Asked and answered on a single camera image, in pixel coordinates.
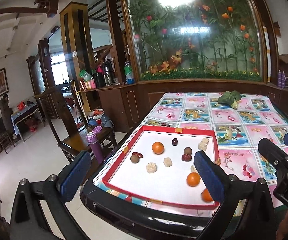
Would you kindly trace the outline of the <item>orange mandarin on table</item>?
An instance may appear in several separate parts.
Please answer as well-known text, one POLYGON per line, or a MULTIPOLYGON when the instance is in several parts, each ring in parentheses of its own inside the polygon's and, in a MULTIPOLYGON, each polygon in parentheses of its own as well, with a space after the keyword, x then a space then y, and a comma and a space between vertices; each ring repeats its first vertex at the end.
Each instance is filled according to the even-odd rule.
POLYGON ((161 142, 157 141, 152 144, 152 151, 154 154, 162 154, 164 153, 164 150, 164 145, 161 142))

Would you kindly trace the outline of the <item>floral glass partition screen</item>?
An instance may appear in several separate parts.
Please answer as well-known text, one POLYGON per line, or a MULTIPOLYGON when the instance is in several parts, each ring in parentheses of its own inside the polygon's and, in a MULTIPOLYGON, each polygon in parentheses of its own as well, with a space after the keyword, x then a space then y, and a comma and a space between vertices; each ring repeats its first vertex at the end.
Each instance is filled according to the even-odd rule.
POLYGON ((141 81, 266 79, 254 0, 122 1, 141 81))

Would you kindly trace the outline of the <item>red date left of mandarin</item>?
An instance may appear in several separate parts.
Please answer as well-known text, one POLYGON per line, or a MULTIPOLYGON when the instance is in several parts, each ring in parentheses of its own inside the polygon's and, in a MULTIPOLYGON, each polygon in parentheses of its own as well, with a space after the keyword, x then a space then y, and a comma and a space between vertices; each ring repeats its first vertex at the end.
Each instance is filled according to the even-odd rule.
POLYGON ((139 152, 133 152, 132 155, 136 155, 139 159, 143 158, 143 155, 139 152))

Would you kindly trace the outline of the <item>orange mandarin in box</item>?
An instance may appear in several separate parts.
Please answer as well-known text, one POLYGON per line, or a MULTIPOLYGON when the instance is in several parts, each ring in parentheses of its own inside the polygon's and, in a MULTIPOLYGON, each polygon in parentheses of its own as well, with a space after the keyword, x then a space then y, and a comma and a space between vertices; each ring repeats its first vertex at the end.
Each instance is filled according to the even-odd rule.
POLYGON ((211 194, 209 193, 208 189, 203 190, 203 192, 201 193, 201 198, 206 203, 213 202, 213 198, 211 194))
POLYGON ((188 186, 195 187, 200 183, 200 175, 197 172, 191 172, 186 179, 188 186))

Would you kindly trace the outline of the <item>black thermos flask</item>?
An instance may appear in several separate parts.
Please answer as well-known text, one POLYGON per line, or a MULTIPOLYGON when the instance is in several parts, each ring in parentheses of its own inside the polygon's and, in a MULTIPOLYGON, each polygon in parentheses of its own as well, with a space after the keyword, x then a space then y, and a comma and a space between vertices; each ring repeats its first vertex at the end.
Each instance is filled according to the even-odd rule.
POLYGON ((105 61, 102 64, 102 69, 104 71, 105 82, 107 86, 113 85, 114 82, 114 71, 110 61, 105 61))

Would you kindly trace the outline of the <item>person in dark coat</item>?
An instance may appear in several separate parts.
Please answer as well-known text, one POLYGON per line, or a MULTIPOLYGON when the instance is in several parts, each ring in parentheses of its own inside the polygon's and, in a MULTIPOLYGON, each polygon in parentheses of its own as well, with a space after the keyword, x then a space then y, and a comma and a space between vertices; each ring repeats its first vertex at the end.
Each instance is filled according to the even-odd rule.
POLYGON ((4 127, 8 134, 13 137, 14 127, 11 120, 11 115, 13 114, 13 109, 9 107, 9 96, 4 94, 0 99, 0 111, 2 116, 2 121, 4 127))

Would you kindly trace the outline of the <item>side table with cloth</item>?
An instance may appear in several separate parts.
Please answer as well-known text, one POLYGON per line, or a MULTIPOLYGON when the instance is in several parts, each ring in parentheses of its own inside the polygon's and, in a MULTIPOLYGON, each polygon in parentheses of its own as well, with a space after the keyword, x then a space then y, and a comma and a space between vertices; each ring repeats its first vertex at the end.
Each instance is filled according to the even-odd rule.
POLYGON ((41 111, 40 111, 40 109, 36 103, 34 103, 30 106, 25 106, 23 110, 18 111, 16 113, 13 113, 11 115, 11 120, 12 120, 13 127, 14 127, 14 132, 16 135, 20 136, 20 138, 23 142, 25 141, 25 139, 24 139, 24 137, 23 137, 23 135, 19 129, 19 124, 34 114, 37 115, 37 118, 41 121, 41 124, 45 125, 44 119, 41 115, 41 111))

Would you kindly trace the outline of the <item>beige walnut near gripper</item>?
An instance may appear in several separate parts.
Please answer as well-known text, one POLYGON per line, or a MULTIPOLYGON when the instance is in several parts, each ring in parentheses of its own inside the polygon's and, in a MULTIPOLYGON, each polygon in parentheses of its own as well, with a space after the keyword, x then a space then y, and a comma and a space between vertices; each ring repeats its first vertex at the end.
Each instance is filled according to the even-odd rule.
POLYGON ((157 171, 156 163, 148 163, 146 166, 146 170, 148 173, 152 174, 157 171))

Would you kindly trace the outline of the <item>wooden chair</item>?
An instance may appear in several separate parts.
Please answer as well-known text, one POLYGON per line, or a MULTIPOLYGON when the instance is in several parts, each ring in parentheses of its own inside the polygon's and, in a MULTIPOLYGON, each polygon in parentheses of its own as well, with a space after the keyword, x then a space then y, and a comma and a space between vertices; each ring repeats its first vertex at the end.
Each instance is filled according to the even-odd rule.
POLYGON ((100 144, 100 153, 97 154, 93 151, 91 144, 87 140, 87 133, 91 132, 95 126, 88 124, 87 118, 80 106, 77 94, 75 92, 75 83, 73 80, 68 83, 62 83, 54 87, 48 88, 41 94, 37 94, 34 98, 40 102, 43 112, 45 113, 46 120, 53 132, 58 147, 63 151, 65 157, 69 162, 72 162, 79 152, 87 151, 91 153, 93 158, 97 159, 99 164, 104 162, 104 159, 110 154, 117 142, 114 135, 114 130, 109 127, 103 127, 102 130, 96 134, 98 143, 100 144), (72 92, 73 102, 75 103, 74 109, 77 111, 74 116, 68 107, 66 99, 63 96, 62 89, 69 87, 72 92), (62 120, 68 137, 60 139, 49 114, 46 111, 46 105, 44 103, 45 98, 51 98, 54 104, 56 113, 62 120))

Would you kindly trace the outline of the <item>dark red date near box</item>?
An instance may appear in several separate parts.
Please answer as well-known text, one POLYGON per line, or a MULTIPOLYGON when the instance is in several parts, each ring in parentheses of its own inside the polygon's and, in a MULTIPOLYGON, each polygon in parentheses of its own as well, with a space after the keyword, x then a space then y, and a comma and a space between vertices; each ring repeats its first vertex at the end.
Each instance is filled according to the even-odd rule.
POLYGON ((177 138, 173 138, 172 139, 172 145, 173 146, 177 146, 178 145, 178 139, 177 138))

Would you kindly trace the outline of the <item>red date of mandarin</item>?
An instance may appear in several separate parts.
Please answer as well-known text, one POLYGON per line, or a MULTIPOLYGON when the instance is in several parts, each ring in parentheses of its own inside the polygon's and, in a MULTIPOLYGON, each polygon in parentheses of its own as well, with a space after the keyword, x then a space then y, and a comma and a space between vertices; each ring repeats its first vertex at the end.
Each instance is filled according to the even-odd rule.
POLYGON ((136 155, 139 159, 143 158, 143 155, 139 152, 133 152, 132 155, 136 155))
POLYGON ((192 155, 191 154, 183 154, 181 159, 182 159, 182 161, 191 161, 192 155))

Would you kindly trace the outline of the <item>beige walnut piece centre left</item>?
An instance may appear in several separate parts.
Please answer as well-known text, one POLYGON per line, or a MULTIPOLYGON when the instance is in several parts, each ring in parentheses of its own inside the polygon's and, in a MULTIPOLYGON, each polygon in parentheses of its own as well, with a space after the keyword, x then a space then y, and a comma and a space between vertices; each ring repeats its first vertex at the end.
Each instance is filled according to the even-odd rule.
POLYGON ((167 157, 164 159, 164 165, 165 167, 171 167, 172 166, 172 161, 171 158, 167 157))

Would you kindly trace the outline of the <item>green label water bottle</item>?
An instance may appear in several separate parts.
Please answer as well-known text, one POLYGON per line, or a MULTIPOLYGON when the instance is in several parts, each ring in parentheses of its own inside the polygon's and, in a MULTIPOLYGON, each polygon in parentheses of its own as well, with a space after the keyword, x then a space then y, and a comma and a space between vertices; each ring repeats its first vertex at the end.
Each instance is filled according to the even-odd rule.
POLYGON ((126 83, 128 85, 134 84, 135 80, 134 80, 134 75, 133 75, 133 69, 129 61, 125 62, 124 71, 126 75, 126 83))

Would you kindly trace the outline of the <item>purple thermos bottle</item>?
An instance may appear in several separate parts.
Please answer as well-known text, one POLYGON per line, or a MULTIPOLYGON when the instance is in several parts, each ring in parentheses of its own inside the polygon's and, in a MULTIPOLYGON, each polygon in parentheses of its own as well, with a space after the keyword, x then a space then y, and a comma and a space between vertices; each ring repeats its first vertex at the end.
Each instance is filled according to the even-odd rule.
POLYGON ((97 159, 98 163, 102 163, 104 161, 104 156, 102 153, 102 148, 100 146, 100 143, 98 141, 97 135, 92 132, 87 132, 86 139, 91 147, 91 150, 93 154, 95 155, 95 158, 97 159))

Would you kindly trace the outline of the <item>purple spray bottles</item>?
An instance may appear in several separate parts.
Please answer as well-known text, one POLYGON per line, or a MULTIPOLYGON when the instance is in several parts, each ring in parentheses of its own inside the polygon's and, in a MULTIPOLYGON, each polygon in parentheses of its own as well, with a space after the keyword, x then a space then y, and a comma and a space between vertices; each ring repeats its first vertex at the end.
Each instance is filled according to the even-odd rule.
POLYGON ((284 71, 279 70, 278 72, 278 87, 285 88, 286 75, 284 71))

